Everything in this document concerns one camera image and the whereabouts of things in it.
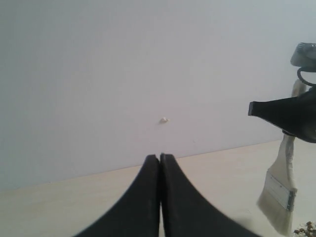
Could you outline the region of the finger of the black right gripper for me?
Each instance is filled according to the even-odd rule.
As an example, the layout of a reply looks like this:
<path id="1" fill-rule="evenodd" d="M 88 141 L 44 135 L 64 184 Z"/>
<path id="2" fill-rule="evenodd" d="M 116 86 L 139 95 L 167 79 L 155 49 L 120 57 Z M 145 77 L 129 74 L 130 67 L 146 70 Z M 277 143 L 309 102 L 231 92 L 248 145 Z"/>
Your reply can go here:
<path id="1" fill-rule="evenodd" d="M 248 115 L 261 118 L 284 133 L 308 143 L 316 142 L 316 90 L 295 97 L 249 103 Z"/>

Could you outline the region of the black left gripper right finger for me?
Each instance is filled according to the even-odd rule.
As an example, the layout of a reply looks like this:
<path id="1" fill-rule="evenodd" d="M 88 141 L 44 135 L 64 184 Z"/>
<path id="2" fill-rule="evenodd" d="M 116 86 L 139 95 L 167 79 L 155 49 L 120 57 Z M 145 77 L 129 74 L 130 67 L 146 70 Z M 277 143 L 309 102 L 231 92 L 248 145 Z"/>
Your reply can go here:
<path id="1" fill-rule="evenodd" d="M 256 237 L 214 207 L 189 181 L 174 155 L 160 154 L 160 202 L 166 237 Z"/>

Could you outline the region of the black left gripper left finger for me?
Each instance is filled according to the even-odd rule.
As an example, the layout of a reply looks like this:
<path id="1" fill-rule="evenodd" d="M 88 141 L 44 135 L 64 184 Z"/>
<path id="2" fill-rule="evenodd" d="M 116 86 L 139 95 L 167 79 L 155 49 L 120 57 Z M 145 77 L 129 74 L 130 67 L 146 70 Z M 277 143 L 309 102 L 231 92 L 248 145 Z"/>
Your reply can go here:
<path id="1" fill-rule="evenodd" d="M 160 224 L 159 160 L 146 156 L 125 193 L 78 237 L 158 237 Z"/>

